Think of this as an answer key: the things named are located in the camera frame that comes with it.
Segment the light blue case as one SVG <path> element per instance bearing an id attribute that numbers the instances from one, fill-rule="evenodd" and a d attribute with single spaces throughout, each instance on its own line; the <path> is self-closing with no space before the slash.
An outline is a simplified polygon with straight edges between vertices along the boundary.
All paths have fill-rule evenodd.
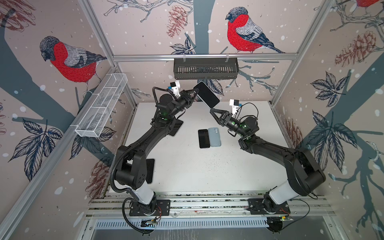
<path id="1" fill-rule="evenodd" d="M 220 147 L 222 145 L 221 136 L 218 128 L 209 128 L 209 141 L 211 147 Z"/>

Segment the aluminium mounting rail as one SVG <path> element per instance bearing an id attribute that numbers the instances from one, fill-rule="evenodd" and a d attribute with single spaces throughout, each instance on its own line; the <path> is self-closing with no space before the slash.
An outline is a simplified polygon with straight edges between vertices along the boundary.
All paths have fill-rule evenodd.
<path id="1" fill-rule="evenodd" d="M 107 194 L 103 199 L 92 200 L 85 213 L 86 219 L 91 218 L 122 218 L 122 203 L 127 194 Z M 257 192 L 239 192 L 229 194 L 167 194 L 158 193 L 160 201 L 169 200 L 168 218 L 197 217 L 248 217 L 251 213 L 249 199 L 262 200 Z M 308 213 L 309 216 L 331 216 L 336 214 L 325 197 L 299 197 L 288 202 L 290 216 L 299 217 Z"/>

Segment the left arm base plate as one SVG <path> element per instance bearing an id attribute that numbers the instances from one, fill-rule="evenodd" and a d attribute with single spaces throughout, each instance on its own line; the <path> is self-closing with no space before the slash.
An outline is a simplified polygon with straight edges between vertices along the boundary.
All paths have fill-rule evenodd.
<path id="1" fill-rule="evenodd" d="M 152 216 L 169 216 L 171 208 L 170 200 L 151 201 L 149 205 L 139 202 L 133 202 L 130 206 L 130 217 L 152 217 Z"/>

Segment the white mesh tray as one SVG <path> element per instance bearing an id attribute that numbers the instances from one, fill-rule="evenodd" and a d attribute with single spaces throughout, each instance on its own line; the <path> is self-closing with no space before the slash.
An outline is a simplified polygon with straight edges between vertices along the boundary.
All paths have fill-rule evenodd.
<path id="1" fill-rule="evenodd" d="M 125 74 L 113 73 L 96 94 L 96 98 L 78 124 L 75 132 L 80 137 L 100 137 L 110 114 L 128 82 Z"/>

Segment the bare black phone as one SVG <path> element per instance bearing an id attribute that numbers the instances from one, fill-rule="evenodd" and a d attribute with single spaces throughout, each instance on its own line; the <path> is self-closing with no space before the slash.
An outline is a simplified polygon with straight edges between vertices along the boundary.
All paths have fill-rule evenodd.
<path id="1" fill-rule="evenodd" d="M 198 130 L 198 137 L 199 137 L 200 149 L 210 148 L 211 144 L 210 144 L 208 129 Z"/>

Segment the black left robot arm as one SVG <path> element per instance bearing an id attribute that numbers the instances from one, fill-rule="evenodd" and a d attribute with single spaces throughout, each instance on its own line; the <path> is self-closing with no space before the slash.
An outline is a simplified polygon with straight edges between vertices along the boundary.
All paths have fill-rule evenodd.
<path id="1" fill-rule="evenodd" d="M 110 174 L 110 185 L 116 193 L 130 193 L 139 204 L 156 207 L 155 192 L 147 183 L 147 155 L 174 129 L 179 120 L 176 115 L 191 107 L 198 89 L 182 90 L 176 97 L 171 90 L 153 88 L 156 111 L 151 128 L 136 142 L 120 146 Z"/>

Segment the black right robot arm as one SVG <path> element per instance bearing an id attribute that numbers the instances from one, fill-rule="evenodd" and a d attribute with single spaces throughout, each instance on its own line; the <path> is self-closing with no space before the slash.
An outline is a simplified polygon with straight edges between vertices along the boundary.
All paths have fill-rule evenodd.
<path id="1" fill-rule="evenodd" d="M 285 167 L 287 180 L 264 195 L 263 205 L 267 212 L 276 212 L 286 201 L 298 196 L 308 196 L 326 181 L 323 170 L 309 150 L 282 147 L 258 137 L 256 117 L 239 121 L 232 117 L 232 113 L 218 109 L 211 109 L 210 114 L 220 126 L 241 137 L 238 140 L 241 150 Z"/>

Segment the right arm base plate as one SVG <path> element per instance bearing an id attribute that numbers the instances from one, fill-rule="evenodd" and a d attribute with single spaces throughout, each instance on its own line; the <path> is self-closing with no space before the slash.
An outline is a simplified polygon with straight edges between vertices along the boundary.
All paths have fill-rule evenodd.
<path id="1" fill-rule="evenodd" d="M 277 205 L 272 200 L 260 199 L 260 198 L 248 199 L 247 202 L 248 202 L 247 210 L 250 211 L 252 215 L 290 215 L 291 214 L 291 211 L 289 209 L 287 202 Z"/>

